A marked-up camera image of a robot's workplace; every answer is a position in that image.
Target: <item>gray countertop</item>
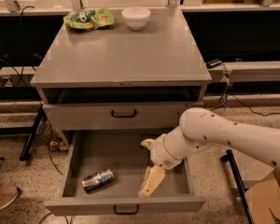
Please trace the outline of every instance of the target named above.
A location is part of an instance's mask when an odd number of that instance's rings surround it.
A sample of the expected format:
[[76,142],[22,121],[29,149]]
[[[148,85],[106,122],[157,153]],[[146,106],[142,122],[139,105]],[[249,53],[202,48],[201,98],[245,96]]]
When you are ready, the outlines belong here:
[[180,9],[151,9],[147,26],[95,31],[63,26],[32,79],[38,88],[188,85],[211,77]]

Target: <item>closed drawer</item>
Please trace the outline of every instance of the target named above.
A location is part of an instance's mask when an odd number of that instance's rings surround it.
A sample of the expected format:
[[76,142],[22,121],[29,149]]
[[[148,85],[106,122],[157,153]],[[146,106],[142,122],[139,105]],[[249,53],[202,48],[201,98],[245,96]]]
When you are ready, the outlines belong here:
[[[137,132],[76,132],[61,194],[45,206],[56,216],[199,211],[205,198],[194,196],[187,160],[177,170],[166,174],[151,197],[138,197],[149,164],[148,151],[140,147],[140,142],[148,137]],[[105,169],[111,169],[114,181],[86,192],[81,180]]]
[[185,109],[185,105],[44,105],[58,130],[175,127]]

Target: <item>cardboard box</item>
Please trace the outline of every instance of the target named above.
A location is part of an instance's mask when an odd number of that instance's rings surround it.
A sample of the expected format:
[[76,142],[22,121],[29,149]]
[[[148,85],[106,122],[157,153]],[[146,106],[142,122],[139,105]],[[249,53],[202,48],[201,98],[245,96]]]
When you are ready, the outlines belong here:
[[255,224],[280,223],[280,172],[271,172],[245,198]]

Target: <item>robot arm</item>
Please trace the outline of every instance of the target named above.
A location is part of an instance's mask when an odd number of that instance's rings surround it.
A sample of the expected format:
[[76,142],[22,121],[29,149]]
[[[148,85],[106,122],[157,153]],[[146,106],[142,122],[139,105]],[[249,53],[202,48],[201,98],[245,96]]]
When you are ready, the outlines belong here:
[[280,170],[279,129],[232,122],[206,109],[191,108],[183,113],[174,130],[141,143],[150,150],[155,165],[147,168],[139,196],[150,196],[165,177],[165,170],[213,144],[237,149]]

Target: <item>drawer handle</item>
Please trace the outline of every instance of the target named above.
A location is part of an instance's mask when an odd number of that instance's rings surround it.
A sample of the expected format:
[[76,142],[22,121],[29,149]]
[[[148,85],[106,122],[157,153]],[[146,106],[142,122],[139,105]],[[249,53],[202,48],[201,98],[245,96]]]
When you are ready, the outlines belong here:
[[118,212],[118,210],[116,209],[116,206],[114,205],[113,206],[113,212],[116,215],[135,215],[139,212],[139,205],[136,206],[136,210],[134,212],[123,212],[123,213]]
[[134,110],[131,115],[122,115],[120,112],[115,112],[114,110],[111,110],[111,116],[113,118],[134,118],[137,115],[137,110]]

